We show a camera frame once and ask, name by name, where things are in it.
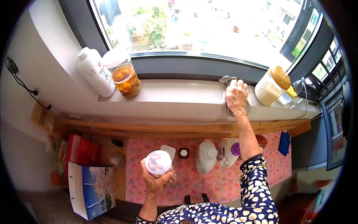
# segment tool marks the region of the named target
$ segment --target blue towel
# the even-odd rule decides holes
[[[279,152],[286,156],[289,153],[289,146],[290,146],[290,134],[281,132],[280,137],[280,144],[279,144]]]

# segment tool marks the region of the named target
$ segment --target navy blue shirt with white dots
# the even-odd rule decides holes
[[[136,224],[277,224],[277,214],[270,187],[266,180],[266,161],[258,154],[240,167],[241,207],[233,208],[218,203],[182,205],[158,216],[157,221],[137,217]]]

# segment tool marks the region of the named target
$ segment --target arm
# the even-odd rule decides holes
[[[154,178],[145,167],[145,158],[140,161],[142,167],[143,178],[147,184],[147,197],[143,207],[139,212],[137,223],[154,223],[157,219],[157,198],[165,183],[173,176],[173,172],[169,172],[161,178]]]
[[[240,152],[243,161],[261,153],[245,110],[247,96],[247,84],[242,80],[231,80],[226,89],[225,98],[227,106],[232,111],[238,125]]]
[[[240,219],[274,221],[278,214],[266,176],[266,161],[263,159],[255,134],[247,118],[245,103],[248,96],[247,84],[232,80],[226,89],[226,103],[234,114],[239,129],[241,158],[240,169],[241,206]]]

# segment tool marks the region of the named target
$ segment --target window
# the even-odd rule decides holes
[[[303,35],[303,39],[307,42],[310,39],[311,35],[312,32],[307,29],[305,34]]]
[[[326,66],[326,68],[328,69],[329,72],[331,72],[335,66],[335,63],[333,61],[333,57],[332,57],[330,51],[327,51],[327,53],[324,55],[322,62],[324,63],[324,65]]]
[[[332,36],[332,42],[327,42],[325,53],[319,59],[315,69],[306,76],[306,82],[314,85],[319,92],[318,97],[326,97],[345,75],[345,68],[341,58],[341,49],[336,37]]]
[[[311,18],[310,23],[315,24],[316,21],[317,21],[317,16],[315,14],[312,14],[312,18]]]
[[[317,65],[312,74],[314,74],[320,81],[323,81],[328,75],[321,63]]]
[[[334,56],[336,63],[339,61],[340,56],[341,56],[341,52],[340,52],[340,49],[338,49],[336,55]]]
[[[309,21],[320,14],[306,0],[89,2],[108,48],[132,55],[206,54],[285,70],[314,38],[317,23],[309,27]]]
[[[293,18],[291,18],[289,15],[286,14],[285,18],[284,18],[284,23],[286,23],[288,25],[291,20],[293,20]]]

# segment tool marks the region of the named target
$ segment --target yellow lid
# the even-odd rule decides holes
[[[297,96],[297,93],[293,90],[292,86],[289,87],[289,89],[286,91],[286,93],[293,99],[296,98],[296,96]]]
[[[280,66],[276,66],[274,68],[270,68],[271,77],[277,83],[279,87],[283,90],[288,90],[291,86],[290,77],[286,74],[286,72]]]

